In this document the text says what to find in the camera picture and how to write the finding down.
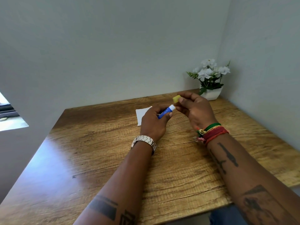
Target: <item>jeans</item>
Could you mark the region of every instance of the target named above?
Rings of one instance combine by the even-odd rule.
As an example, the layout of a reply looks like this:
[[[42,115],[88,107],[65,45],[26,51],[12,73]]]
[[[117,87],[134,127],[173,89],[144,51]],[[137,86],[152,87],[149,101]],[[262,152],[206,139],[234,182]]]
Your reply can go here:
[[[212,211],[209,221],[211,225],[247,225],[235,205]]]

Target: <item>white flower pot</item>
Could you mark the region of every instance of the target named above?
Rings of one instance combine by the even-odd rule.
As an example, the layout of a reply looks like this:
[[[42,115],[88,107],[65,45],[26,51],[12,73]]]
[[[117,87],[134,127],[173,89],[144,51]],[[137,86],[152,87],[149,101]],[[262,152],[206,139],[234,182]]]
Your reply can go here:
[[[216,100],[219,97],[222,88],[223,87],[214,90],[206,90],[206,92],[204,92],[201,96],[206,98],[207,100]]]

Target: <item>white paper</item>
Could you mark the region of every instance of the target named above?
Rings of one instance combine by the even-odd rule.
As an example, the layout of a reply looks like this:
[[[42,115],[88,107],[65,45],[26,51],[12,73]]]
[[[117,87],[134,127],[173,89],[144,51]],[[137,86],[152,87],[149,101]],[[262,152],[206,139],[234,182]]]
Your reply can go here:
[[[142,124],[142,117],[145,115],[147,110],[149,110],[152,106],[144,108],[144,109],[137,109],[135,112],[137,113],[137,126]]]

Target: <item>metal watch strap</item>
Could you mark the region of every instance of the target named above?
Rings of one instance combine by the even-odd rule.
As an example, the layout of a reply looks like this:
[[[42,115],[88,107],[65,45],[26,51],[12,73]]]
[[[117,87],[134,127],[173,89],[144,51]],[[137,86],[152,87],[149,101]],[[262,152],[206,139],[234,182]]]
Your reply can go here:
[[[152,147],[152,155],[154,154],[155,152],[155,149],[156,149],[156,143],[154,142],[154,140],[151,138],[151,137],[148,137],[148,136],[145,136],[145,135],[139,135],[137,136],[132,144],[131,144],[131,148],[134,146],[134,144],[137,142],[137,141],[145,141],[146,143],[150,144],[150,146]]]

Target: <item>table top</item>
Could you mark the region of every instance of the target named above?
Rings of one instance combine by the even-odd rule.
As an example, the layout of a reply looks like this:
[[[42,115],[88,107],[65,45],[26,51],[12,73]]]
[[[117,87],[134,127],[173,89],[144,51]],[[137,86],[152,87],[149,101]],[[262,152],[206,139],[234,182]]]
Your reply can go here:
[[[171,104],[175,93],[66,109],[0,205],[0,224],[72,224],[139,134],[135,109]],[[300,153],[223,98],[217,120],[287,186],[300,184]],[[216,165],[174,111],[146,179],[140,223],[163,223],[231,203]]]

